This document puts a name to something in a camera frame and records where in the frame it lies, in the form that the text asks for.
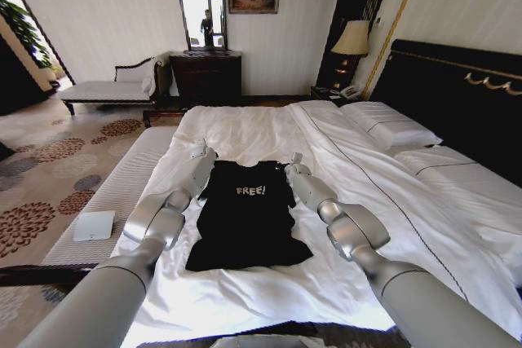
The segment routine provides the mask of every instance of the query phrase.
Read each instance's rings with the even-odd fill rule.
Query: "gold wall trim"
[[[393,20],[393,23],[391,24],[390,30],[388,30],[388,34],[386,36],[386,39],[384,40],[383,46],[381,46],[381,51],[378,53],[377,60],[374,63],[374,67],[372,68],[372,72],[369,74],[368,80],[366,81],[365,88],[362,91],[362,97],[364,99],[368,99],[368,90],[369,85],[373,81],[375,77],[375,73],[377,72],[378,66],[381,64],[381,61],[383,60],[384,53],[386,52],[386,49],[388,48],[390,41],[392,39],[393,33],[395,32],[395,29],[397,27],[397,24],[399,23],[400,18],[402,17],[402,12],[406,8],[406,3],[408,3],[408,0],[402,0],[399,6],[399,10],[397,10],[397,13],[395,15],[395,19]]]
[[[506,83],[502,83],[501,85],[494,85],[489,81],[489,77],[485,77],[484,79],[480,79],[479,81],[473,80],[473,76],[471,75],[471,73],[467,73],[464,77],[464,80],[473,86],[484,85],[490,90],[500,89],[504,90],[509,95],[522,95],[522,91],[516,91],[511,89],[511,81],[507,81]]]

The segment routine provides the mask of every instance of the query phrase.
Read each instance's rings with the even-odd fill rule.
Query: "mirror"
[[[179,0],[189,51],[225,51],[227,21],[224,0]]]

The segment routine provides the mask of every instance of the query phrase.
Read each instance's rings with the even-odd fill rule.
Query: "telephone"
[[[354,99],[356,97],[358,97],[361,92],[358,91],[357,89],[357,86],[356,85],[351,85],[351,86],[348,86],[348,87],[345,87],[344,89],[342,89],[339,94],[344,97],[345,99]]]

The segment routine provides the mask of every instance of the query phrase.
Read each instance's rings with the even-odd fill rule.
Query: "white wall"
[[[401,1],[381,4],[383,23],[370,34],[370,53],[354,77],[359,86],[366,84]],[[396,38],[522,54],[522,0],[409,0],[390,43]]]
[[[75,82],[112,80],[114,65],[185,50],[179,0],[26,0]],[[276,15],[228,15],[243,52],[243,94],[307,94],[336,0],[280,0]]]

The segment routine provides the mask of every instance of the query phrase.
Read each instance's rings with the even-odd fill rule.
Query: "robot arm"
[[[362,205],[344,204],[300,163],[285,168],[299,199],[317,212],[341,257],[366,274],[375,297],[415,348],[520,347],[517,340],[421,267],[377,253],[390,236]]]
[[[156,261],[177,241],[185,222],[181,213],[205,186],[215,158],[212,148],[199,146],[175,174],[172,190],[143,198],[123,230],[138,247],[99,264],[19,347],[119,347],[145,299]]]

